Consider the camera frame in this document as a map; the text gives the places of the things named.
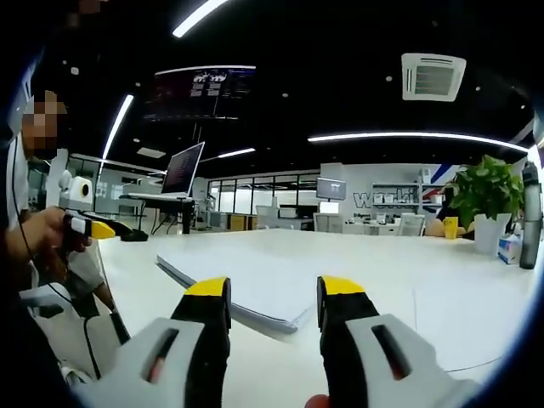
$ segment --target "white flower pot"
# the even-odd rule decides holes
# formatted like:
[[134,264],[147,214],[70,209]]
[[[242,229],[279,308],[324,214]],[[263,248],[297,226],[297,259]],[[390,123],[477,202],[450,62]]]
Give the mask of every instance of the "white flower pot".
[[487,218],[485,214],[474,217],[474,242],[476,251],[496,257],[499,247],[499,239],[504,235],[508,221],[512,214],[503,213],[493,218]]

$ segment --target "white shirt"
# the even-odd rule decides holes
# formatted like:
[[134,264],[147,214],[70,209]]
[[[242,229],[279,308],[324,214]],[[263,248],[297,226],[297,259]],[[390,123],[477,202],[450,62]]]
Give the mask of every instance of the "white shirt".
[[[12,185],[14,185],[17,208],[15,208]],[[28,164],[26,163],[23,139],[20,133],[17,135],[17,138],[12,140],[9,146],[8,165],[6,168],[6,190],[6,196],[8,197],[8,230],[13,230],[19,226],[17,214],[20,214],[23,210],[28,210]]]

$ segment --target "laptop screen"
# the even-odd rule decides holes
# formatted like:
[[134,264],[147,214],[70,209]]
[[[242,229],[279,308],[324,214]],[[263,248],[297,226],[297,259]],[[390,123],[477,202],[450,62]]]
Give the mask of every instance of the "laptop screen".
[[172,156],[168,164],[167,174],[162,185],[162,194],[190,193],[195,178],[198,161],[201,159],[204,143],[199,143]]

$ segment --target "window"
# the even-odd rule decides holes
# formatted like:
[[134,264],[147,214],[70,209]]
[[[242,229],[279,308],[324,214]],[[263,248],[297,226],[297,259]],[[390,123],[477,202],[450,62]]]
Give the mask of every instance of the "window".
[[257,214],[256,206],[271,206],[272,193],[274,191],[273,177],[260,177],[253,179],[253,205],[252,214]]
[[252,178],[238,178],[236,180],[235,213],[252,213]]
[[278,198],[278,206],[297,205],[297,178],[297,175],[275,177],[274,196]]
[[235,181],[223,180],[221,182],[221,193],[219,196],[219,211],[221,213],[232,213],[235,208]]
[[317,193],[317,174],[301,174],[298,176],[298,205],[318,206],[320,200]]
[[212,181],[210,182],[210,196],[212,196],[215,200],[213,203],[213,211],[219,211],[219,189],[221,188],[221,182],[220,181]]

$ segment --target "ceiling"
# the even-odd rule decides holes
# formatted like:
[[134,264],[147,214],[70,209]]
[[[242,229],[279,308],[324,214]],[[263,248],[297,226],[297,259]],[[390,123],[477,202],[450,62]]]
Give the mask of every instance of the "ceiling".
[[[198,173],[205,177],[312,169],[322,162],[467,163],[486,153],[508,161],[522,156],[455,140],[307,139],[423,131],[510,141],[532,119],[533,101],[544,88],[541,66],[532,61],[540,27],[539,14],[530,9],[535,6],[232,0],[186,36],[174,37],[172,30],[202,3],[110,0],[100,14],[84,16],[80,29],[49,44],[32,86],[52,89],[65,101],[65,141],[72,153],[101,157],[122,101],[133,94],[108,159],[166,169],[169,156],[199,136],[207,142],[203,159],[256,149],[203,162]],[[400,56],[406,52],[467,60],[455,102],[402,99]],[[255,65],[252,108],[235,121],[144,122],[154,74],[198,65]],[[518,143],[530,147],[531,141],[528,133]],[[141,156],[140,147],[167,154]]]

